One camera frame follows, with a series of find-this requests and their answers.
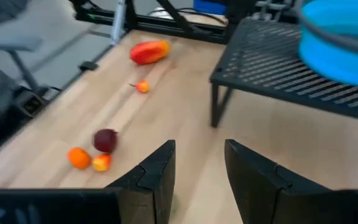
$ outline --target black mesh shelf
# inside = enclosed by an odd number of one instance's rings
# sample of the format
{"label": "black mesh shelf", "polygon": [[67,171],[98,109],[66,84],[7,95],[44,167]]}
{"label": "black mesh shelf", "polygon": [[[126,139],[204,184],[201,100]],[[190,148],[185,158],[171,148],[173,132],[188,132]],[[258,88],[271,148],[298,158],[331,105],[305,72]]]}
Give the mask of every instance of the black mesh shelf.
{"label": "black mesh shelf", "polygon": [[311,71],[298,57],[299,40],[296,25],[244,19],[211,83],[358,118],[358,86]]}

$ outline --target blue bowl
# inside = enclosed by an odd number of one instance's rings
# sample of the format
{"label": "blue bowl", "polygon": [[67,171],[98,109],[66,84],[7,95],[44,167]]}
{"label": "blue bowl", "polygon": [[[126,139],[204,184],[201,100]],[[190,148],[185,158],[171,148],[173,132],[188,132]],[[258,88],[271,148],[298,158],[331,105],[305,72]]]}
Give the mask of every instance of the blue bowl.
{"label": "blue bowl", "polygon": [[358,0],[315,0],[298,6],[299,55],[337,82],[358,85]]}

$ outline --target wooden tabletop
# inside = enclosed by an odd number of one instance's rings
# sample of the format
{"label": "wooden tabletop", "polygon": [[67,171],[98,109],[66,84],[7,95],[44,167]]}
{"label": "wooden tabletop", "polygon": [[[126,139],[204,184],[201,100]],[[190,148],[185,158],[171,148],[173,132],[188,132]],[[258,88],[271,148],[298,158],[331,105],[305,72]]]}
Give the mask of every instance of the wooden tabletop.
{"label": "wooden tabletop", "polygon": [[[141,67],[129,59],[132,46],[157,39],[172,43],[166,59]],[[104,187],[175,139],[171,223],[241,223],[224,165],[229,138],[329,188],[358,188],[356,119],[235,91],[220,127],[210,127],[208,78],[224,48],[132,31],[0,148],[0,188]],[[129,86],[141,79],[147,94]],[[97,154],[91,137],[101,128],[119,132],[110,170],[72,168],[67,151]]]}

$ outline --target black cable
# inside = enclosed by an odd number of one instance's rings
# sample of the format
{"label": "black cable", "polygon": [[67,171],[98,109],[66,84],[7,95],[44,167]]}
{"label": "black cable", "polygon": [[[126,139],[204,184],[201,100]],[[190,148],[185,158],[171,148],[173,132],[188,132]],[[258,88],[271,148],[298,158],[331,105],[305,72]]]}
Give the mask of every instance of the black cable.
{"label": "black cable", "polygon": [[[198,10],[196,9],[193,9],[193,8],[190,8],[190,7],[185,7],[185,8],[180,8],[180,9],[177,9],[178,12],[181,12],[181,13],[186,13],[186,14],[191,14],[191,15],[199,15],[199,16],[205,16],[205,17],[208,17],[208,18],[211,18],[211,19],[214,19],[215,21],[218,21],[220,24],[223,24],[223,25],[226,25],[227,23],[216,17],[216,16],[213,16],[213,15],[210,15],[210,14],[207,14],[207,13],[203,13],[203,12],[199,12]],[[155,12],[166,12],[165,9],[156,9],[156,10],[153,10],[151,12],[149,12],[147,15],[151,15]]]}

